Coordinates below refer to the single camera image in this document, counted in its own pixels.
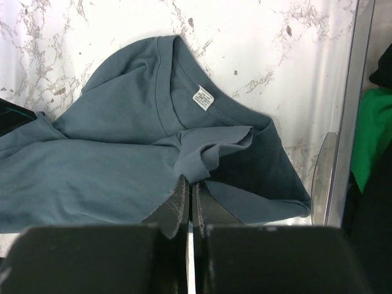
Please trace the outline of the blue grey t shirt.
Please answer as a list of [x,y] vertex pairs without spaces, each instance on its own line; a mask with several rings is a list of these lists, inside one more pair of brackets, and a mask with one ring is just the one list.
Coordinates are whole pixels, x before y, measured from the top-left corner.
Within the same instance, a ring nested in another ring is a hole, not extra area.
[[245,224],[311,210],[269,116],[217,88],[180,36],[140,40],[106,59],[58,119],[37,113],[1,137],[1,232],[134,224],[180,176],[205,182]]

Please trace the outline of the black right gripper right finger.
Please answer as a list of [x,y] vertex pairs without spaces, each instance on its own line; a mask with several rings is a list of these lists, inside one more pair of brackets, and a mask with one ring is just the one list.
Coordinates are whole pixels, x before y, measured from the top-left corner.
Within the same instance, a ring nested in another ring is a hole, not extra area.
[[201,238],[207,225],[242,224],[211,195],[205,182],[192,185],[192,223]]

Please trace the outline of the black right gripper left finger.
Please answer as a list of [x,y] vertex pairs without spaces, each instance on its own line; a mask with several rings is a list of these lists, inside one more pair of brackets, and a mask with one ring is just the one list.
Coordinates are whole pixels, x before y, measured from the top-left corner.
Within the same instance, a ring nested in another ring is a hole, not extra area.
[[186,238],[189,221],[189,183],[180,175],[166,201],[156,208],[142,224],[155,224],[168,239]]

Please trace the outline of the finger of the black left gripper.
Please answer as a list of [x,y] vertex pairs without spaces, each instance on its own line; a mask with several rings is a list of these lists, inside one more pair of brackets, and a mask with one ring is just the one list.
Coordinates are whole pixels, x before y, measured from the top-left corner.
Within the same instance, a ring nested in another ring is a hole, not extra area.
[[20,126],[37,119],[37,116],[33,111],[4,99],[0,99],[0,107],[0,136],[8,134]]

